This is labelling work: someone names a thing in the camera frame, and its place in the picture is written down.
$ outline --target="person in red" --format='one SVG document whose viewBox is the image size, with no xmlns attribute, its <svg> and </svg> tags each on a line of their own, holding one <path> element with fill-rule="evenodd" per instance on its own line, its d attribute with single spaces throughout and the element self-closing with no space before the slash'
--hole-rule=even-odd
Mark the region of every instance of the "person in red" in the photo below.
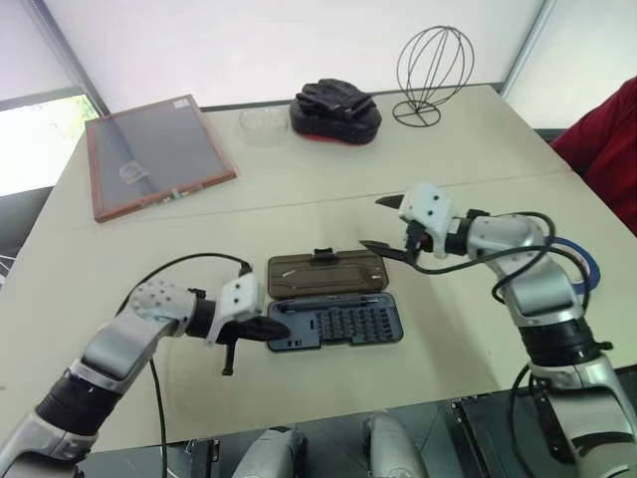
<svg viewBox="0 0 637 478">
<path fill-rule="evenodd" d="M 637 236 L 637 77 L 551 147 Z"/>
</svg>

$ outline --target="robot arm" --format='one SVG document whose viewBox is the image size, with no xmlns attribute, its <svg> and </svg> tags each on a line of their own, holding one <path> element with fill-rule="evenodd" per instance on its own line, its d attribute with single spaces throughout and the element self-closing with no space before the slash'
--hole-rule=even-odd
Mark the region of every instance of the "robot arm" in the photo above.
<svg viewBox="0 0 637 478">
<path fill-rule="evenodd" d="M 237 339 L 286 337 L 287 328 L 261 317 L 263 291 L 253 273 L 224 285 L 218 301 L 150 280 L 97 333 L 82 355 L 0 447 L 0 478 L 73 477 L 98 430 L 164 337 L 187 335 L 228 346 L 232 373 Z"/>
<path fill-rule="evenodd" d="M 485 263 L 503 280 L 535 261 L 501 291 L 541 385 L 534 400 L 549 451 L 564 463 L 575 463 L 581 477 L 637 477 L 635 410 L 602 351 L 604 344 L 594 340 L 567 275 L 548 255 L 536 259 L 544 245 L 539 226 L 522 214 L 470 211 L 455 216 L 451 201 L 428 183 L 377 202 L 399 209 L 408 223 L 405 250 L 362 244 L 421 272 L 436 272 L 417 265 L 421 251 L 441 259 L 448 254 L 481 259 L 530 246 Z"/>
</svg>

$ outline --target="wire frame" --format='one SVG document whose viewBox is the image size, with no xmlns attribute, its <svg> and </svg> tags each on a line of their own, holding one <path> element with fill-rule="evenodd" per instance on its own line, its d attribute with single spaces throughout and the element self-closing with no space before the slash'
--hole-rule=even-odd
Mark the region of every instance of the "wire frame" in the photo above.
<svg viewBox="0 0 637 478">
<path fill-rule="evenodd" d="M 413 127 L 436 124 L 438 107 L 469 83 L 474 66 L 474 47 L 457 28 L 438 25 L 414 35 L 396 63 L 396 80 L 407 100 L 394 106 L 394 118 Z"/>
</svg>

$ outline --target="black cable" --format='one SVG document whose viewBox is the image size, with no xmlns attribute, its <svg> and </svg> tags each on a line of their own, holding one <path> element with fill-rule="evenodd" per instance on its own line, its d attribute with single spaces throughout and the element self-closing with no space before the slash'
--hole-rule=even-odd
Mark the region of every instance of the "black cable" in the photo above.
<svg viewBox="0 0 637 478">
<path fill-rule="evenodd" d="M 520 215 L 523 214 L 523 215 L 528 215 L 528 216 L 532 215 L 532 216 L 539 217 L 542 220 L 544 220 L 544 222 L 546 222 L 546 225 L 548 227 L 549 244 L 548 245 L 544 244 L 542 246 L 514 247 L 514 248 L 511 248 L 511 249 L 504 250 L 504 251 L 494 252 L 494 253 L 488 254 L 486 256 L 481 256 L 481 257 L 478 257 L 476 259 L 472 259 L 470 261 L 463 262 L 461 264 L 456 264 L 455 266 L 443 267 L 443 268 L 440 268 L 440 269 L 426 269 L 424 267 L 420 267 L 417 264 L 416 257 L 410 251 L 407 251 L 407 253 L 406 253 L 406 259 L 407 259 L 406 262 L 411 267 L 413 267 L 416 271 L 418 271 L 418 272 L 420 272 L 422 274 L 427 274 L 427 275 L 430 275 L 430 276 L 437 276 L 437 275 L 441 275 L 441 274 L 449 274 L 450 272 L 461 271 L 463 269 L 467 269 L 469 267 L 473 267 L 473 266 L 476 266 L 478 264 L 484 264 L 485 262 L 493 261 L 495 259 L 500 259 L 501 257 L 510 256 L 512 254 L 520 254 L 520 253 L 523 253 L 523 252 L 532 252 L 532 251 L 541 251 L 542 249 L 546 249 L 547 247 L 550 247 L 550 242 L 554 241 L 554 238 L 555 238 L 555 225 L 554 225 L 553 221 L 548 216 L 546 216 L 544 214 L 541 214 L 539 212 L 534 212 L 534 211 L 525 211 L 525 212 L 514 212 L 514 213 L 511 213 L 511 215 L 515 215 L 515 214 L 520 214 Z M 537 261 L 539 261 L 539 259 L 537 257 L 535 257 L 530 262 L 532 262 L 532 264 L 534 265 L 534 264 L 537 263 Z"/>
<path fill-rule="evenodd" d="M 498 291 L 500 291 L 500 289 L 506 284 L 508 284 L 510 281 L 512 281 L 516 277 L 519 277 L 521 274 L 528 271 L 531 267 L 537 264 L 541 260 L 541 258 L 546 255 L 546 253 L 552 246 L 553 242 L 555 242 L 555 223 L 550 219 L 550 217 L 548 217 L 545 214 L 542 214 L 541 212 L 534 212 L 534 211 L 514 212 L 512 216 L 515 216 L 515 215 L 537 217 L 541 219 L 542 221 L 544 221 L 544 223 L 546 224 L 546 227 L 548 228 L 548 235 L 546 236 L 544 240 L 544 245 L 542 246 L 541 249 L 539 249 L 538 253 L 535 254 L 535 257 L 533 257 L 530 261 L 528 261 L 526 264 L 524 264 L 522 267 L 517 269 L 512 274 L 509 274 L 508 276 L 503 277 L 493 287 L 493 289 L 491 290 L 491 296 L 496 301 L 500 302 L 501 304 L 503 304 L 505 301 L 498 295 Z"/>
<path fill-rule="evenodd" d="M 163 400 L 161 399 L 161 388 L 159 388 L 159 376 L 155 367 L 155 360 L 150 358 L 150 371 L 152 381 L 155 384 L 155 395 L 157 397 L 157 410 L 159 411 L 159 432 L 161 434 L 161 478 L 168 478 L 168 444 L 166 440 L 166 418 L 163 414 Z"/>
<path fill-rule="evenodd" d="M 177 259 L 173 259 L 172 261 L 166 262 L 164 265 L 159 266 L 158 268 L 156 268 L 152 272 L 146 274 L 146 276 L 143 279 L 141 279 L 139 282 L 137 282 L 132 287 L 132 289 L 130 289 L 130 292 L 128 292 L 128 294 L 126 295 L 125 299 L 119 305 L 119 308 L 117 309 L 117 313 L 119 314 L 126 307 L 126 304 L 128 303 L 128 298 L 130 297 L 130 294 L 132 294 L 132 291 L 134 291 L 137 286 L 143 284 L 144 282 L 149 281 L 154 276 L 159 274 L 161 271 L 163 271 L 165 269 L 168 269 L 169 267 L 174 266 L 175 264 L 178 264 L 180 262 L 184 262 L 184 261 L 187 261 L 187 260 L 190 260 L 190 259 L 196 259 L 198 257 L 217 257 L 217 258 L 220 258 L 220 259 L 227 259 L 229 261 L 237 262 L 237 263 L 241 264 L 240 274 L 244 274 L 244 273 L 252 271 L 252 267 L 250 266 L 250 263 L 244 261 L 243 259 L 239 259 L 238 257 L 231 256 L 229 254 L 221 254 L 221 253 L 217 253 L 217 252 L 199 252 L 197 254 L 189 254 L 187 256 L 178 257 Z M 149 363 L 150 363 L 150 371 L 152 373 L 152 381 L 153 381 L 154 386 L 155 386 L 155 396 L 157 398 L 157 409 L 159 411 L 159 430 L 160 430 L 160 435 L 161 435 L 161 443 L 160 443 L 160 446 L 161 446 L 161 478 L 167 478 L 168 477 L 168 444 L 166 442 L 166 440 L 167 440 L 166 439 L 166 420 L 165 420 L 165 415 L 164 415 L 164 412 L 163 412 L 163 400 L 161 398 L 161 387 L 159 385 L 159 376 L 157 374 L 157 368 L 155 367 L 154 359 L 150 358 Z"/>
<path fill-rule="evenodd" d="M 238 257 L 231 256 L 229 254 L 221 254 L 217 252 L 198 252 L 196 254 L 189 254 L 187 256 L 178 257 L 177 259 L 173 259 L 172 261 L 166 262 L 164 265 L 159 266 L 157 269 L 146 274 L 146 276 L 143 279 L 137 282 L 132 287 L 132 289 L 130 289 L 130 292 L 128 292 L 128 294 L 126 295 L 126 298 L 119 305 L 119 309 L 117 309 L 117 313 L 119 314 L 121 311 L 123 311 L 123 308 L 126 307 L 126 304 L 128 304 L 128 298 L 130 297 L 130 294 L 132 294 L 132 291 L 135 289 L 135 287 L 143 284 L 144 282 L 149 281 L 154 276 L 159 274 L 161 271 L 168 269 L 169 267 L 174 266 L 175 264 L 179 264 L 180 262 L 188 261 L 190 259 L 196 259 L 198 257 L 218 257 L 220 259 L 228 259 L 229 261 L 234 261 L 241 264 L 242 271 L 246 271 L 246 272 L 252 271 L 252 267 L 250 266 L 249 262 L 246 262 L 243 259 L 239 259 Z"/>
<path fill-rule="evenodd" d="M 407 264 L 409 264 L 416 271 L 418 271 L 418 272 L 420 272 L 422 274 L 436 276 L 436 275 L 441 275 L 441 274 L 448 274 L 450 272 L 461 271 L 463 269 L 468 269 L 468 268 L 476 266 L 478 264 L 484 264 L 485 262 L 493 261 L 494 259 L 499 259 L 501 257 L 509 256 L 511 254 L 519 254 L 521 252 L 540 251 L 544 247 L 545 246 L 514 247 L 512 249 L 507 249 L 506 251 L 496 252 L 494 254 L 489 254 L 487 256 L 482 256 L 482 257 L 480 257 L 478 259 L 473 259 L 471 261 L 463 262 L 462 264 L 457 264 L 455 266 L 450 266 L 450 267 L 444 267 L 444 268 L 441 268 L 441 269 L 426 269 L 424 267 L 420 267 L 418 264 L 416 264 L 415 258 L 413 257 L 413 255 L 407 253 Z M 581 306 L 582 306 L 582 309 L 585 312 L 586 309 L 588 308 L 588 303 L 590 302 L 590 277 L 588 276 L 588 273 L 586 272 L 586 268 L 583 266 L 583 264 L 581 262 L 579 262 L 577 260 L 577 258 L 575 256 L 573 256 L 572 254 L 570 254 L 567 251 L 564 251 L 562 249 L 557 249 L 555 247 L 549 247 L 547 249 L 547 251 L 550 252 L 551 254 L 557 254 L 559 256 L 563 256 L 563 257 L 567 258 L 579 270 L 579 273 L 581 274 L 581 277 L 582 277 L 582 280 L 583 280 L 583 284 L 584 284 L 584 294 L 583 294 Z"/>
<path fill-rule="evenodd" d="M 529 374 L 529 396 L 533 397 L 535 395 L 535 375 L 532 373 Z"/>
<path fill-rule="evenodd" d="M 511 448 L 516 455 L 516 459 L 520 464 L 520 467 L 523 469 L 528 478 L 535 478 L 529 464 L 525 460 L 522 452 L 520 451 L 520 446 L 518 445 L 518 438 L 516 437 L 516 431 L 514 426 L 514 407 L 516 405 L 516 393 L 518 388 L 520 387 L 520 383 L 525 378 L 525 375 L 529 372 L 529 365 L 526 364 L 518 376 L 516 377 L 516 381 L 514 381 L 514 385 L 509 392 L 509 400 L 507 402 L 507 429 L 509 431 L 509 436 L 511 439 Z"/>
</svg>

